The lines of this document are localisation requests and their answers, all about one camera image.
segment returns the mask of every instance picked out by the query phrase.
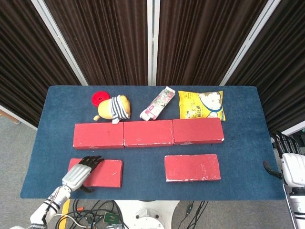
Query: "red brick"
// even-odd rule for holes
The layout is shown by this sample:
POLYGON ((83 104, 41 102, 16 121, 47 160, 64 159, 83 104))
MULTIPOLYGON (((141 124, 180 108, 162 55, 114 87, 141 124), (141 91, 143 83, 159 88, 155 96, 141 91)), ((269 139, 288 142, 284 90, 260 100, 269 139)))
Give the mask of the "red brick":
MULTIPOLYGON (((79 163, 81 158, 72 158, 69 169, 79 163)), ((88 176, 84 182, 86 187, 121 187, 123 162, 120 160, 104 160, 88 176)))
POLYGON ((155 147, 173 145, 173 121, 124 122, 126 147, 155 147))
POLYGON ((216 154, 164 157, 166 182, 220 180, 216 154))
POLYGON ((174 119, 175 145, 222 143, 223 128, 219 118, 174 119))
POLYGON ((124 148, 123 123, 75 124, 73 147, 76 149, 124 148))

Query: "table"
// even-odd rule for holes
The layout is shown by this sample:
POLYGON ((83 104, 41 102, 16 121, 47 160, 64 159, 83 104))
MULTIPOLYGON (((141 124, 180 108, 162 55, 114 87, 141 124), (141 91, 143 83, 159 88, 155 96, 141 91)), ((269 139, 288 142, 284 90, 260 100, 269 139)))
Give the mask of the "table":
POLYGON ((224 91, 222 122, 224 142, 213 145, 186 145, 103 150, 73 149, 76 123, 94 122, 97 108, 91 104, 96 91, 110 96, 122 94, 131 102, 129 121, 140 120, 143 109, 164 86, 51 86, 38 126, 29 169, 20 196, 46 198, 66 174, 71 158, 102 155, 123 160, 122 188, 95 188, 93 193, 78 190, 73 198, 130 200, 268 200, 284 199, 282 182, 269 175, 263 160, 276 168, 270 136, 257 89, 251 86, 171 86, 176 96, 158 119, 179 118, 178 90, 224 91), (217 154, 221 180, 213 182, 166 183, 164 156, 217 154))

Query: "curtain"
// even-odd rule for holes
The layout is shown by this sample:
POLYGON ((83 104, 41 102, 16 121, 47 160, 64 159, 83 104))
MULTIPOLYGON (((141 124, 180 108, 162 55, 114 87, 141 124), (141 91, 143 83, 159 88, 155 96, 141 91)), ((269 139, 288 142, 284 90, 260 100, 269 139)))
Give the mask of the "curtain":
POLYGON ((30 1, 2 0, 0 104, 38 126, 48 87, 79 85, 30 1))
POLYGON ((218 85, 266 0, 162 0, 157 85, 218 85))
POLYGON ((45 0, 90 85, 147 85, 146 0, 45 0))
POLYGON ((253 85, 269 130, 305 120, 305 1, 281 0, 227 84, 253 85))

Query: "white cable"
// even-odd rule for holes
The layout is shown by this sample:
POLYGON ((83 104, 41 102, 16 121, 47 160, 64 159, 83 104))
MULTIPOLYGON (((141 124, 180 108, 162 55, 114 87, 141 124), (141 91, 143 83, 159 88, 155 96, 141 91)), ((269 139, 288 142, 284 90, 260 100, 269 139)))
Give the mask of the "white cable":
POLYGON ((69 217, 70 219, 72 219, 72 220, 74 221, 74 223, 75 223, 77 226, 79 226, 79 227, 81 227, 81 228, 87 228, 86 226, 83 226, 83 225, 79 224, 78 222, 76 222, 76 220, 73 219, 73 218, 72 218, 71 216, 69 216, 69 215, 66 215, 66 214, 56 214, 55 216, 66 216, 66 217, 69 217))

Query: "plush toy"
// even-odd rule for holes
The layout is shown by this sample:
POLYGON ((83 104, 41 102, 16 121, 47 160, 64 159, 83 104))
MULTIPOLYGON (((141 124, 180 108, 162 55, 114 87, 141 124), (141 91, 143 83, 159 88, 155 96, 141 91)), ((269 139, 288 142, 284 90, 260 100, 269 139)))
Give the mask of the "plush toy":
POLYGON ((126 96, 118 95, 102 101, 98 106, 98 113, 93 119, 99 120, 100 117, 112 119, 113 124, 118 124, 120 120, 130 118, 130 103, 126 96))

